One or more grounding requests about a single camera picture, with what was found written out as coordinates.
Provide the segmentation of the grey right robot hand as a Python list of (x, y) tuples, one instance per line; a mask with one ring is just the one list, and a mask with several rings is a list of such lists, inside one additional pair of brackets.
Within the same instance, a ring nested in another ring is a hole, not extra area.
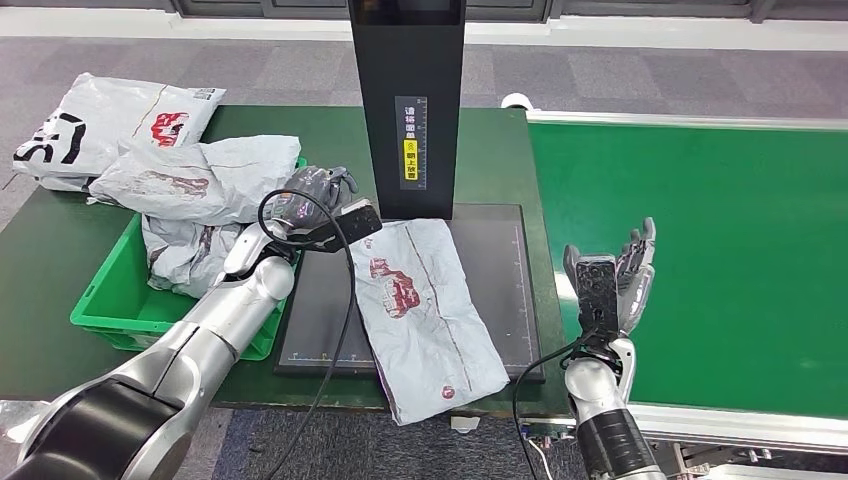
[(584, 332), (605, 339), (628, 336), (637, 327), (655, 276), (656, 226), (652, 217), (630, 232), (619, 254), (583, 254), (567, 245), (563, 267), (577, 295)]

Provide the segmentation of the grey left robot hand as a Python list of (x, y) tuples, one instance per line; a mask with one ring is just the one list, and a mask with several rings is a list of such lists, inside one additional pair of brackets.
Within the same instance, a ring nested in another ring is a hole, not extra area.
[(262, 218), (283, 225), (288, 233), (311, 230), (327, 220), (320, 206), (337, 214), (359, 191), (358, 184), (346, 167), (322, 168), (307, 165), (294, 170), (283, 189), (306, 194), (278, 193), (260, 208)]

